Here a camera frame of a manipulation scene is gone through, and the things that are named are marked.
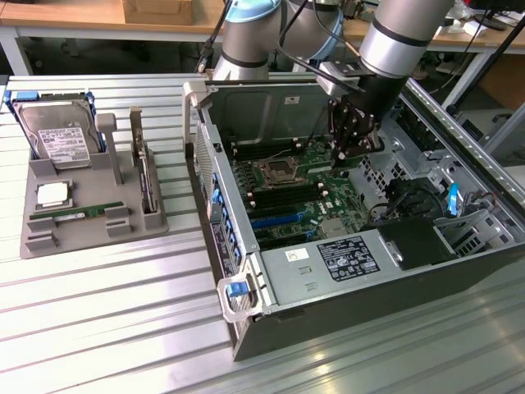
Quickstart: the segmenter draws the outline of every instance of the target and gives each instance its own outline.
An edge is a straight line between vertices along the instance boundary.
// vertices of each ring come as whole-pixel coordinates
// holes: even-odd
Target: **aluminum extrusion table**
[[[98,111],[116,114],[120,143],[128,107],[143,107],[170,230],[18,259],[29,150],[2,107],[0,392],[525,392],[525,262],[462,294],[234,363],[182,153],[181,85],[196,77],[11,78],[14,91],[91,89]]]

